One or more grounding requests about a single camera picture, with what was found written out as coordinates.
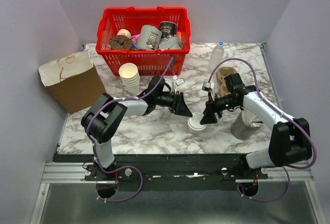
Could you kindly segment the stack of cup lids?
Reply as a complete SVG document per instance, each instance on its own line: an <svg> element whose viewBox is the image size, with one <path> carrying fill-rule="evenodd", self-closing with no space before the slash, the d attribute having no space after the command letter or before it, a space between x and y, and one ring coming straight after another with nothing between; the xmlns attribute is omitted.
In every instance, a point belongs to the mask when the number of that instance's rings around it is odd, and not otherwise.
<svg viewBox="0 0 330 224"><path fill-rule="evenodd" d="M172 81L170 79L165 79L165 84L168 88L172 88Z"/></svg>

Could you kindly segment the brown paper takeout bag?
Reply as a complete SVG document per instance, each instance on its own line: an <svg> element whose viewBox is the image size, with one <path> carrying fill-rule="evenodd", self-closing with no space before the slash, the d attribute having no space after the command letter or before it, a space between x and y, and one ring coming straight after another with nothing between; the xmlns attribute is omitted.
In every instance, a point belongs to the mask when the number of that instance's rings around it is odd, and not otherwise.
<svg viewBox="0 0 330 224"><path fill-rule="evenodd" d="M88 51L50 61L38 72L45 89L71 114L91 106L106 92Z"/></svg>

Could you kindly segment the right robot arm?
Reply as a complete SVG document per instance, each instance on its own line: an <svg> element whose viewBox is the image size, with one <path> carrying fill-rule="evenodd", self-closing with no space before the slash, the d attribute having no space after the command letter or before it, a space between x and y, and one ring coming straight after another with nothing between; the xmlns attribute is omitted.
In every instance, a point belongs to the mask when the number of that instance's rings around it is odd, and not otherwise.
<svg viewBox="0 0 330 224"><path fill-rule="evenodd" d="M215 98L209 97L200 121L201 125L217 123L222 111L243 107L255 114L271 131L269 147L249 153L237 166L242 178L250 178L256 168L282 167L305 161L312 156L308 141L309 124L304 118L293 118L281 113L274 104L256 91L254 85L246 86L238 73L225 77L230 94Z"/></svg>

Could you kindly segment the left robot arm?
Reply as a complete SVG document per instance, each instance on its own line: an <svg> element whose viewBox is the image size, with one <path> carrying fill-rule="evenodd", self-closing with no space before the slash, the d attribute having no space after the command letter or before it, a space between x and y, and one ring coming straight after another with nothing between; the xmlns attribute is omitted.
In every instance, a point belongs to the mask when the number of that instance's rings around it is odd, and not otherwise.
<svg viewBox="0 0 330 224"><path fill-rule="evenodd" d="M134 98L115 99L103 93L89 108L81 120L88 138L92 141L94 160L98 165L97 175L109 180L114 175L111 139L124 117L146 116L157 106L167 107L178 116L191 118L192 112L182 92L164 91L166 81L161 76L152 77L148 87Z"/></svg>

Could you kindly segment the single white paper cup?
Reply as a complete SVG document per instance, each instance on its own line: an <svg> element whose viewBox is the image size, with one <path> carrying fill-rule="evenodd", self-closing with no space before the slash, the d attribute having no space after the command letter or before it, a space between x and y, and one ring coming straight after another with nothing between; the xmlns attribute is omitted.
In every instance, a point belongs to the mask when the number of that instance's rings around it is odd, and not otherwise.
<svg viewBox="0 0 330 224"><path fill-rule="evenodd" d="M188 126L188 130L189 130L189 132L190 132L191 134L199 134L199 133L203 132L205 128L206 128L206 127L204 126L204 127L202 127L202 128L198 128L198 129L196 129L196 128L192 127L192 126Z"/></svg>

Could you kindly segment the single white cup lid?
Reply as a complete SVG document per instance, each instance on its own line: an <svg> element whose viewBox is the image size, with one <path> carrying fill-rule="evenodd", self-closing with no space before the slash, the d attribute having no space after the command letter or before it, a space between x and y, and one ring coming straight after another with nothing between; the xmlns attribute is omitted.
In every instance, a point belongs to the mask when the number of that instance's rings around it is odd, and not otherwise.
<svg viewBox="0 0 330 224"><path fill-rule="evenodd" d="M203 114L201 112L194 112L192 117L188 119L188 126L192 126L196 129L206 127L206 124L200 124L200 120L202 119Z"/></svg>

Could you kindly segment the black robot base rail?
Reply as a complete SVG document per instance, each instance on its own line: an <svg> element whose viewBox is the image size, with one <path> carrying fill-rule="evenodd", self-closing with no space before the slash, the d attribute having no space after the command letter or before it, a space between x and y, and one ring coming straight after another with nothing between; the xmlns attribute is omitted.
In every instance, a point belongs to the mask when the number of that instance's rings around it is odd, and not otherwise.
<svg viewBox="0 0 330 224"><path fill-rule="evenodd" d="M96 185L101 195L116 191L234 191L244 185L254 195L263 182L291 182L305 179L291 168L250 169L242 154L118 154L109 173L103 173L91 155L54 156L46 164L43 181Z"/></svg>

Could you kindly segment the stack of white paper cups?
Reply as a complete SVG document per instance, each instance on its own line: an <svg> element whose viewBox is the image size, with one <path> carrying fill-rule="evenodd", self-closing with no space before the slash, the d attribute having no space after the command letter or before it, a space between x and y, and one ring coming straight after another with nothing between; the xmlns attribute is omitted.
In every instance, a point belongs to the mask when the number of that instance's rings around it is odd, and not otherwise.
<svg viewBox="0 0 330 224"><path fill-rule="evenodd" d="M122 65L119 68L119 76L126 90L130 94L136 95L140 90L140 75L137 66L133 63Z"/></svg>

